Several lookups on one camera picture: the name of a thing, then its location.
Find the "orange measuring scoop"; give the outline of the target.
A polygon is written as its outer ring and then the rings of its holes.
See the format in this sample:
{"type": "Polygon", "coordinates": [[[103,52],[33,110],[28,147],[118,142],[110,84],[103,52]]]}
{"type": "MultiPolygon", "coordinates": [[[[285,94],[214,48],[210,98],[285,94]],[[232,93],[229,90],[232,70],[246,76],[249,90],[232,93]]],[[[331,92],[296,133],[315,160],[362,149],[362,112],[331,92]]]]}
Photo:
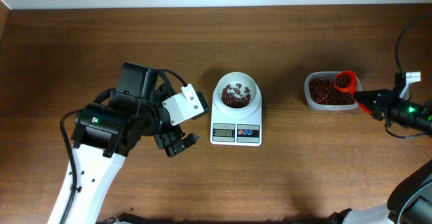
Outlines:
{"type": "Polygon", "coordinates": [[[371,114],[371,110],[367,109],[362,103],[354,98],[354,93],[357,92],[357,77],[353,71],[340,72],[333,80],[333,86],[336,90],[343,93],[349,93],[358,106],[367,114],[371,114]]]}

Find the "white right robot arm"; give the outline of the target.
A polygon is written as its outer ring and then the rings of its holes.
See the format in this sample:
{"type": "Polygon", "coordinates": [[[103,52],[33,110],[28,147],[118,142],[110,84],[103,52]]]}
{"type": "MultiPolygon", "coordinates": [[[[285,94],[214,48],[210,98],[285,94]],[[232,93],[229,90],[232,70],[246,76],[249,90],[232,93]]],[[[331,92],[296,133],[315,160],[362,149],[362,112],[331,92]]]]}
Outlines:
{"type": "MultiPolygon", "coordinates": [[[[385,131],[399,139],[431,136],[431,109],[402,99],[395,90],[370,90],[353,94],[372,118],[385,122],[385,131]]],[[[326,223],[430,223],[431,162],[409,175],[391,193],[386,205],[364,211],[333,213],[326,223]]]]}

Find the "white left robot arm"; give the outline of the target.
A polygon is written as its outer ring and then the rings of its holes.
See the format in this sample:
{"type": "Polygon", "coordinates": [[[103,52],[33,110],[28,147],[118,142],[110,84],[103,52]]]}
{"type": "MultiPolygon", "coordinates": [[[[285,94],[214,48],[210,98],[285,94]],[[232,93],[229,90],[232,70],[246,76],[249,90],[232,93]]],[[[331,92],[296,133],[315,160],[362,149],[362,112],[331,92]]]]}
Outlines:
{"type": "Polygon", "coordinates": [[[185,134],[180,124],[207,110],[205,97],[191,84],[180,93],[162,84],[103,91],[91,104],[74,111],[71,137],[62,117],[60,130],[69,163],[49,222],[96,223],[108,189],[141,138],[154,138],[159,149],[174,157],[199,139],[194,133],[185,134]]]}

